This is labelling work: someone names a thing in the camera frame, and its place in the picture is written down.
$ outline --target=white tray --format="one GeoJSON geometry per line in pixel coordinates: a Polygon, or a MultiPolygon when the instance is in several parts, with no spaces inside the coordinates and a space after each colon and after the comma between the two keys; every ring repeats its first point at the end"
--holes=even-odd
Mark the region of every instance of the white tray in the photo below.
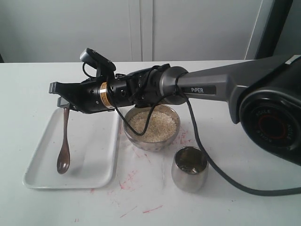
{"type": "Polygon", "coordinates": [[[63,141],[63,110],[57,109],[33,155],[23,179],[28,188],[96,188],[106,185],[113,175],[119,135],[116,112],[86,115],[70,111],[68,143],[71,163],[60,175],[56,160],[63,141]]]}

